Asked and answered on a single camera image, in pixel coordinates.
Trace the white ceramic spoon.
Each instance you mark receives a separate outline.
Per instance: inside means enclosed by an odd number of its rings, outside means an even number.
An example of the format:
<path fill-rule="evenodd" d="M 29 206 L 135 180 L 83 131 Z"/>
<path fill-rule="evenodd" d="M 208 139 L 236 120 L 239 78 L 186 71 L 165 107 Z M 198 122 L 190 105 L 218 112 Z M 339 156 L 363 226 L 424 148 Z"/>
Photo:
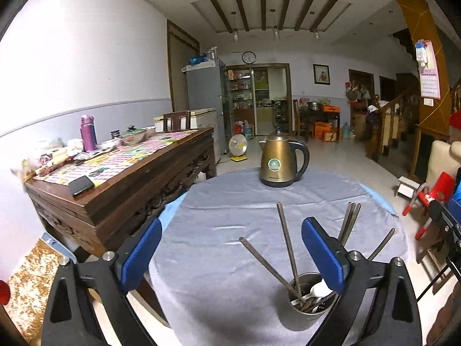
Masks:
<path fill-rule="evenodd" d="M 298 279 L 301 285 L 303 299 L 308 304 L 318 302 L 332 292 L 318 274 L 304 274 Z"/>

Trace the white small step stool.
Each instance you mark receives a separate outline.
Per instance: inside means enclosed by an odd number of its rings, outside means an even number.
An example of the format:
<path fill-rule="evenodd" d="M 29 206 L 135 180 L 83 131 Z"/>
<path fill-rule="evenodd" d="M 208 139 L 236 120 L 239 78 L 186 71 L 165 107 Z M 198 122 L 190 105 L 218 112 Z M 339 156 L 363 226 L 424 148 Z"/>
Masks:
<path fill-rule="evenodd" d="M 396 195 L 411 199 L 414 195 L 421 191 L 425 185 L 426 183 L 419 184 L 406 176 L 400 176 L 400 178 L 398 179 Z"/>

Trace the framed wall picture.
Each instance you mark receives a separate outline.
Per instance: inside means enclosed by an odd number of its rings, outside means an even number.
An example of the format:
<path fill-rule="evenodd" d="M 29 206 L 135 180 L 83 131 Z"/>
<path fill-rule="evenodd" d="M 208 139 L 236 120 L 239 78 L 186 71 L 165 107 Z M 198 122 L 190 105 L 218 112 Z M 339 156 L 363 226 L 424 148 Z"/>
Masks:
<path fill-rule="evenodd" d="M 313 64 L 314 84 L 330 85 L 329 66 Z"/>

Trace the dark wooden dining table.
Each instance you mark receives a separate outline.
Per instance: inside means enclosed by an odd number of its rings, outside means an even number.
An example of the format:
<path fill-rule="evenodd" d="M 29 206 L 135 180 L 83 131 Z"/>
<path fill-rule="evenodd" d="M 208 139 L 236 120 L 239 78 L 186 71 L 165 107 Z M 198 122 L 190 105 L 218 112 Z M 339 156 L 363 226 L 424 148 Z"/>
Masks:
<path fill-rule="evenodd" d="M 331 123 L 330 132 L 324 134 L 324 138 L 319 141 L 331 141 L 338 143 L 341 137 L 341 113 L 336 106 L 321 106 L 319 110 L 312 110 L 308 106 L 300 109 L 301 122 L 305 124 L 307 136 L 314 138 L 315 122 Z"/>

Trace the small yellow desk fan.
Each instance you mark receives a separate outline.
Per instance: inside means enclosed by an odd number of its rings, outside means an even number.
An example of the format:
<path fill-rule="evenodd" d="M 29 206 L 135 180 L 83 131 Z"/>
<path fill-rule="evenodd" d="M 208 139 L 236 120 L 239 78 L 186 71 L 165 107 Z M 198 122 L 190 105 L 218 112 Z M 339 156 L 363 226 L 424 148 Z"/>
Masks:
<path fill-rule="evenodd" d="M 229 141 L 229 151 L 231 153 L 230 160 L 233 162 L 245 161 L 248 157 L 246 151 L 248 148 L 248 141 L 242 134 L 235 134 Z"/>

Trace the orange box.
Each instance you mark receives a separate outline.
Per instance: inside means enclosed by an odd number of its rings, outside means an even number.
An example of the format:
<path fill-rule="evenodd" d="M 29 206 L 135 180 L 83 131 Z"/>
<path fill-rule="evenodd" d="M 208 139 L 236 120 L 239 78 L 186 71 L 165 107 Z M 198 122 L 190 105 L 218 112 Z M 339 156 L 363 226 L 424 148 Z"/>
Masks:
<path fill-rule="evenodd" d="M 328 122 L 315 122 L 314 125 L 314 138 L 317 140 L 322 140 L 324 134 L 330 132 L 331 123 Z"/>

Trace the grey table cloth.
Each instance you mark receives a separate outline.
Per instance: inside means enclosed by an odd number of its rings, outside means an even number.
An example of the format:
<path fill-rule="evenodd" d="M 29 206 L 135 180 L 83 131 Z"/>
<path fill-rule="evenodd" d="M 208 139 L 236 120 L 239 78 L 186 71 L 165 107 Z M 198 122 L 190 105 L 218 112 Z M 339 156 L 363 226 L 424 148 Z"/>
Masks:
<path fill-rule="evenodd" d="M 288 291 L 241 244 L 247 239 L 287 281 L 293 278 L 277 207 L 282 206 L 299 272 L 316 267 L 301 237 L 312 216 L 337 236 L 346 207 L 361 205 L 346 247 L 405 258 L 403 223 L 383 198 L 337 173 L 308 169 L 289 187 L 267 187 L 256 169 L 193 185 L 159 219 L 163 236 L 148 272 L 169 325 L 182 345 L 305 345 L 315 326 L 294 311 Z"/>

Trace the black phone on sideboard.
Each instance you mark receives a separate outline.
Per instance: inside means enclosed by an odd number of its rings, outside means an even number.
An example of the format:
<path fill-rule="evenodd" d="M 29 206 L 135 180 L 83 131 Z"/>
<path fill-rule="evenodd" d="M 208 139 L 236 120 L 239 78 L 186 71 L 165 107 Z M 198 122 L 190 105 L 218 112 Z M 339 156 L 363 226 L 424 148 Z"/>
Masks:
<path fill-rule="evenodd" d="M 95 183 L 88 176 L 81 176 L 68 184 L 70 194 L 75 198 L 95 187 Z"/>

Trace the steel utensil holder cup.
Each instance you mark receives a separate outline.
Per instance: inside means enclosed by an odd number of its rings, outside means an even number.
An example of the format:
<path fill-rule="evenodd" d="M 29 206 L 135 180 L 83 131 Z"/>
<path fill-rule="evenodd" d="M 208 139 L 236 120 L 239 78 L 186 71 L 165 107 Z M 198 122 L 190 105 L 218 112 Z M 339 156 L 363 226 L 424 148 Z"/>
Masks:
<path fill-rule="evenodd" d="M 302 275 L 304 274 L 320 275 L 318 272 L 307 272 Z M 294 331 L 307 330 L 311 326 L 315 325 L 319 319 L 327 313 L 327 311 L 335 303 L 337 297 L 337 294 L 331 292 L 326 297 L 319 299 L 318 302 L 314 302 L 313 304 L 305 302 L 305 304 L 303 304 L 299 299 L 297 299 L 297 297 L 294 296 L 294 294 L 292 294 L 292 292 L 289 291 L 288 310 L 287 314 L 284 316 L 287 328 Z"/>

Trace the gold electric kettle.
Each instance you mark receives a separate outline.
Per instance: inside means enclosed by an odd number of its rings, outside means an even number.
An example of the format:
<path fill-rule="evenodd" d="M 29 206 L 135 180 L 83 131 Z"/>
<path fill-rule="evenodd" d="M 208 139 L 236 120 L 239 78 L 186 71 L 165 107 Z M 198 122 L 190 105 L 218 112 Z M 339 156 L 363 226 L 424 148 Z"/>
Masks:
<path fill-rule="evenodd" d="M 262 157 L 260 181 L 269 187 L 288 187 L 301 180 L 309 166 L 307 145 L 277 127 L 265 140 L 259 142 Z"/>

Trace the red plastic chair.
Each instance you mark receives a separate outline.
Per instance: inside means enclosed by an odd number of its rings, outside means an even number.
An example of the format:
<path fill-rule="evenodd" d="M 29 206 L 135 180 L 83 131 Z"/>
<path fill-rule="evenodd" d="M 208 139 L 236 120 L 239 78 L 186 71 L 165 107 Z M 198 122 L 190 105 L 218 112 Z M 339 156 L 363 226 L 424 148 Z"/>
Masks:
<path fill-rule="evenodd" d="M 408 205 L 403 210 L 403 216 L 406 216 L 409 211 L 419 201 L 426 213 L 428 213 L 428 206 L 432 201 L 439 201 L 441 203 L 447 202 L 453 195 L 456 180 L 446 172 L 442 172 L 438 177 L 435 185 L 430 188 L 426 183 L 421 184 L 413 193 Z"/>

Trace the metal chopstick in cup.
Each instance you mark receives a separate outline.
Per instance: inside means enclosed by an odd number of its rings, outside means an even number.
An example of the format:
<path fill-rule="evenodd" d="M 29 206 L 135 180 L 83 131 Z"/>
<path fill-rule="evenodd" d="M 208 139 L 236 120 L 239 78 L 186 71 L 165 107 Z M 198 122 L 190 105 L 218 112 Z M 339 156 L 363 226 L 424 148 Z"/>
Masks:
<path fill-rule="evenodd" d="M 305 304 L 303 297 L 294 289 L 294 287 L 285 280 L 278 271 L 270 265 L 270 263 L 252 246 L 252 244 L 243 237 L 239 238 L 240 243 L 252 254 L 252 256 L 273 276 L 275 277 L 283 286 L 285 286 L 292 294 L 294 294 L 297 299 Z"/>

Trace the metal chopstick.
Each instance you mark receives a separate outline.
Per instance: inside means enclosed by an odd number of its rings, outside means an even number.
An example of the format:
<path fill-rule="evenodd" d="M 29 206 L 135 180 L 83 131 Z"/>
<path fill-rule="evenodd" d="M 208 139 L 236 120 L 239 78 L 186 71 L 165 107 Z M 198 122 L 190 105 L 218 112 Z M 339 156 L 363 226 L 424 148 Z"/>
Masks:
<path fill-rule="evenodd" d="M 353 209 L 351 210 L 351 213 L 349 216 L 348 226 L 346 227 L 345 233 L 342 237 L 342 241 L 341 241 L 342 243 L 340 243 L 341 245 L 345 246 L 347 243 L 347 240 L 349 240 L 349 236 L 351 235 L 352 229 L 356 224 L 361 208 L 362 208 L 362 205 L 360 203 L 355 203 L 355 205 L 353 206 Z"/>
<path fill-rule="evenodd" d="M 277 203 L 277 212 L 278 212 L 278 215 L 279 215 L 279 218 L 280 218 L 280 221 L 281 221 L 281 228 L 282 228 L 282 232 L 283 232 L 283 235 L 284 235 L 284 240 L 285 240 L 285 243 L 286 243 L 286 247 L 287 247 L 287 250 L 288 250 L 288 257 L 289 257 L 290 265 L 291 265 L 291 268 L 292 268 L 292 274 L 293 274 L 293 277 L 294 277 L 294 290 L 295 290 L 298 298 L 302 299 L 302 291 L 301 291 L 300 284 L 299 284 L 299 279 L 298 279 L 298 269 L 297 269 L 297 265 L 296 265 L 296 261 L 295 261 L 295 257 L 294 257 L 294 250 L 293 250 L 293 247 L 292 247 L 292 240 L 291 240 L 291 237 L 290 237 L 290 234 L 289 234 L 288 223 L 287 223 L 287 220 L 286 220 L 286 217 L 285 217 L 285 214 L 284 214 L 284 208 L 283 208 L 283 205 L 280 202 Z"/>
<path fill-rule="evenodd" d="M 383 251 L 383 249 L 386 247 L 386 245 L 389 243 L 389 241 L 392 239 L 394 235 L 395 235 L 395 228 L 392 228 L 386 234 L 386 236 L 381 241 L 381 243 L 379 243 L 379 245 L 373 250 L 373 252 L 368 257 L 368 260 L 373 261 L 376 257 L 378 257 L 379 254 Z"/>
<path fill-rule="evenodd" d="M 349 216 L 350 216 L 350 213 L 351 213 L 351 210 L 353 209 L 353 206 L 355 205 L 355 203 L 352 203 L 352 202 L 349 202 L 348 203 L 348 206 L 346 208 L 346 212 L 345 212 L 345 216 L 344 216 L 344 219 L 343 219 L 343 222 L 341 224 L 341 229 L 340 229 L 340 232 L 338 234 L 338 241 L 340 243 L 342 243 L 342 237 L 345 233 L 345 229 L 346 227 L 348 226 L 348 222 L 349 222 Z"/>
<path fill-rule="evenodd" d="M 270 263 L 252 246 L 252 244 L 243 237 L 239 238 L 240 243 L 252 254 L 252 256 L 273 276 L 275 277 L 283 286 L 285 286 L 292 294 L 294 294 L 297 299 L 305 304 L 303 297 L 294 289 L 294 287 L 285 280 L 278 271 L 270 265 Z"/>

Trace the grey refrigerator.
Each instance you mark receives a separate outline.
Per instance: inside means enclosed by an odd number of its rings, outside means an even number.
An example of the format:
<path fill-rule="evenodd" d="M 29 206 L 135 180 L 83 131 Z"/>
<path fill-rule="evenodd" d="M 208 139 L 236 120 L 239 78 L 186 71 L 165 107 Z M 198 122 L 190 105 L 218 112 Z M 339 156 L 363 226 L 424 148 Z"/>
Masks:
<path fill-rule="evenodd" d="M 191 109 L 215 109 L 215 142 L 220 154 L 227 154 L 231 132 L 231 108 L 226 65 L 220 59 L 207 60 L 183 68 Z"/>

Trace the round wall clock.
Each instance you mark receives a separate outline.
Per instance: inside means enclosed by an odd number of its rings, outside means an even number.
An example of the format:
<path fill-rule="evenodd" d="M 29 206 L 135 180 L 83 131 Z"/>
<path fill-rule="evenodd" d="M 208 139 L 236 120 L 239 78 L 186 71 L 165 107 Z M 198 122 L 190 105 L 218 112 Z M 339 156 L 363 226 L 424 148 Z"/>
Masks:
<path fill-rule="evenodd" d="M 256 62 L 256 54 L 252 51 L 245 51 L 241 55 L 241 60 L 247 65 L 254 64 Z"/>

